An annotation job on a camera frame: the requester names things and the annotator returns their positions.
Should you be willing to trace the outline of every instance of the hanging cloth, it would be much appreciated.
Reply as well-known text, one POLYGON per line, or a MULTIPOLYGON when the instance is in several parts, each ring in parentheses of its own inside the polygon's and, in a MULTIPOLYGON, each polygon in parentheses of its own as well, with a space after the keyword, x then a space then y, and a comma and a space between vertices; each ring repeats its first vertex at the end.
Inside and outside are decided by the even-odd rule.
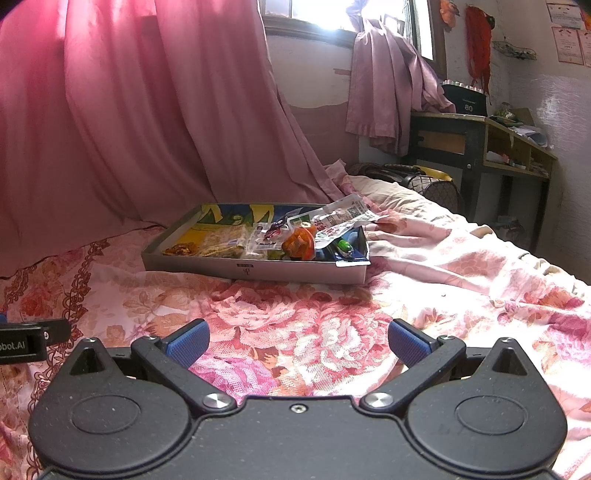
POLYGON ((472 86, 480 82, 485 93, 489 93, 491 79, 492 28, 487 17, 478 7, 466 7, 468 72, 472 77, 472 86))

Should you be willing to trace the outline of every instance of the certificate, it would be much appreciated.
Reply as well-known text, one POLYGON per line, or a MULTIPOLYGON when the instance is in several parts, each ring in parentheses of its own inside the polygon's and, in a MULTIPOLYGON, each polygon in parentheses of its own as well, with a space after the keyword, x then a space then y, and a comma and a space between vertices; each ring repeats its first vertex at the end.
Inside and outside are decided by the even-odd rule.
POLYGON ((575 7, 578 3, 575 0, 546 0, 547 4, 562 4, 562 5, 574 5, 575 7))
POLYGON ((552 23, 567 28, 584 28, 581 9, 573 5, 548 4, 552 23))
POLYGON ((552 27, 552 32, 554 33, 554 41, 558 51, 558 61, 585 65, 577 30, 552 27))
POLYGON ((580 30, 579 40, 581 42, 581 50, 583 50, 585 65, 591 67, 591 32, 580 30))

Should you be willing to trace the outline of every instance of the desk shelf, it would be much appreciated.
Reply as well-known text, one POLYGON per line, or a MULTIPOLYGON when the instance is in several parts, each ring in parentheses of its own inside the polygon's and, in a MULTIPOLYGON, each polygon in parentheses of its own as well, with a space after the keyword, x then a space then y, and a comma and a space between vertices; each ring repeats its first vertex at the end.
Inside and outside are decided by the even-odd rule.
POLYGON ((503 177, 499 215, 507 213, 504 210, 509 201, 505 197, 511 195, 514 177, 542 182, 534 232, 531 235, 530 251, 535 250, 544 220, 548 185, 557 161, 552 152, 485 116, 413 112, 410 148, 408 157, 403 158, 402 162, 415 164, 418 160, 462 169, 460 192, 466 204, 464 214, 469 222, 474 221, 483 174, 503 177), (525 165, 525 170, 487 161, 488 151, 507 155, 525 165), (548 177, 533 171, 532 161, 542 164, 548 177))

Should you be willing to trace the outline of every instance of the orange candy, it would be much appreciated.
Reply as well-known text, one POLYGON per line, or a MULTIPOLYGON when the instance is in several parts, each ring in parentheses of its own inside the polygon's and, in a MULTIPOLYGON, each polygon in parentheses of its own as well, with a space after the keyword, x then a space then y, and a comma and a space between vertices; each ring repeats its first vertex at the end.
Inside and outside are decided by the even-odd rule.
POLYGON ((305 261, 314 260, 316 250, 314 249, 314 237, 317 229, 309 223, 302 223, 301 226, 283 242, 281 248, 292 258, 301 258, 305 261))

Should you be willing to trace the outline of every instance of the pink floral blanket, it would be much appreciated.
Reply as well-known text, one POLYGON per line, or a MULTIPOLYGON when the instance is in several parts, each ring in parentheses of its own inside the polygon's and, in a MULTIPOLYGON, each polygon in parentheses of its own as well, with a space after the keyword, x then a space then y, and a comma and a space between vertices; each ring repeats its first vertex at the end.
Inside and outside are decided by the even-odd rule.
MULTIPOLYGON (((354 177, 339 171, 333 178, 344 193, 354 191, 354 177)), ((389 317, 469 346, 515 337, 568 416, 554 469, 567 479, 591 478, 588 292, 575 295, 492 234, 479 238, 463 224, 404 213, 400 202, 384 205, 369 193, 376 185, 360 193, 387 217, 366 229, 372 265, 362 286, 145 272, 139 254, 160 228, 95 242, 0 280, 0 311, 11 321, 65 316, 73 328, 47 362, 0 367, 0 480, 38 473, 27 421, 80 337, 124 346, 196 317, 209 322, 212 338, 191 370, 238 399, 363 395, 402 370, 388 348, 389 317)))

